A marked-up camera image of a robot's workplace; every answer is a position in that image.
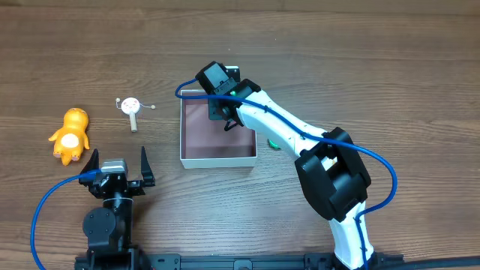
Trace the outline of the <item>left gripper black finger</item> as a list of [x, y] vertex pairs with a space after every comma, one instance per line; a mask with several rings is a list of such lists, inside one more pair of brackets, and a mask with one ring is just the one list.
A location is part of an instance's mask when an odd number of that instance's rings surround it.
[[155, 177], [152, 172], [152, 168], [149, 165], [146, 149], [144, 146], [141, 148], [141, 174], [144, 187], [155, 186]]
[[90, 159], [81, 171], [82, 177], [79, 178], [81, 185], [92, 185], [96, 179], [96, 174], [99, 171], [99, 152], [95, 148], [91, 154]]

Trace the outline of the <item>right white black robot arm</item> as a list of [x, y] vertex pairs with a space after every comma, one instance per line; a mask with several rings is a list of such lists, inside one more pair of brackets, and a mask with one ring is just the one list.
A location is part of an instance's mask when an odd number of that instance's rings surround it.
[[305, 199], [329, 222], [337, 261], [346, 269], [368, 269], [374, 248], [363, 214], [371, 177], [350, 135], [300, 120], [248, 79], [202, 87], [226, 121], [266, 135], [293, 158]]

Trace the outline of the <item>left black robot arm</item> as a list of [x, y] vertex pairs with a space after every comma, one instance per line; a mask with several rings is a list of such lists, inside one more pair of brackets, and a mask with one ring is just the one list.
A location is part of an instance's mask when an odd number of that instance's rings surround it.
[[135, 196], [155, 186], [146, 150], [141, 149], [141, 179], [128, 180], [125, 159], [99, 162], [95, 149], [84, 166], [79, 183], [103, 204], [91, 210], [83, 219], [82, 229], [88, 239], [85, 256], [76, 258], [76, 270], [152, 270], [154, 266], [146, 253], [132, 243]]

